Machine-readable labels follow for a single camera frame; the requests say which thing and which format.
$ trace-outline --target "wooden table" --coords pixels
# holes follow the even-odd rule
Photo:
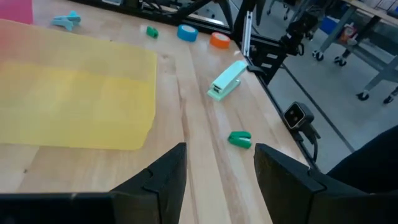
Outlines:
[[[391,25],[398,26],[398,19],[387,15],[387,13],[383,10],[374,9],[374,8],[366,5],[365,3],[357,1],[357,0],[343,0],[343,1],[356,7],[357,9],[359,9],[360,12],[362,12],[363,14],[365,14],[369,17],[378,16],[381,18],[381,22],[386,22]]]
[[[247,130],[253,142],[266,143],[306,164],[270,99],[252,73],[222,102],[206,95],[212,81],[242,60],[239,49],[195,43],[176,37],[177,28],[104,11],[66,0],[34,0],[34,24],[75,10],[82,17],[73,32],[127,42],[158,53],[156,116],[142,149],[115,151],[49,146],[0,145],[1,192],[109,191],[132,177],[178,142],[188,144],[187,188],[180,223],[271,223],[257,186],[252,148],[230,145],[231,131]],[[157,40],[146,36],[156,27]]]

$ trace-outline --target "caster wheel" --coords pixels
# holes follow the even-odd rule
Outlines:
[[[347,61],[345,58],[337,56],[337,57],[335,57],[333,63],[338,64],[339,66],[343,67],[347,64]]]
[[[312,40],[313,39],[313,33],[312,32],[307,32],[305,34],[305,38],[307,38],[307,40]]]
[[[389,103],[391,103],[393,100],[394,100],[393,97],[388,96],[386,99],[383,100],[383,103],[384,103],[384,104],[389,104]]]
[[[365,100],[369,99],[369,94],[367,94],[367,93],[358,93],[356,96],[361,101],[365,101]]]
[[[317,50],[314,50],[312,52],[312,57],[314,57],[317,61],[322,61],[323,60],[323,52],[319,52]]]

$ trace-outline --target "orange tape roll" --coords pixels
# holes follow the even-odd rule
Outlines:
[[[217,48],[227,49],[230,42],[231,39],[224,34],[220,34],[219,32],[214,32],[211,34],[210,44]]]

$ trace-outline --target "green small object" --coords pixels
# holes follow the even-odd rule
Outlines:
[[[228,137],[229,143],[249,149],[251,147],[251,134],[247,131],[233,131]]]
[[[156,39],[157,36],[159,36],[159,33],[157,29],[153,27],[147,27],[147,35]]]

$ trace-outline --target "yellow tray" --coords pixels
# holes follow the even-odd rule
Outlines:
[[[0,142],[140,148],[155,116],[156,54],[0,19]]]

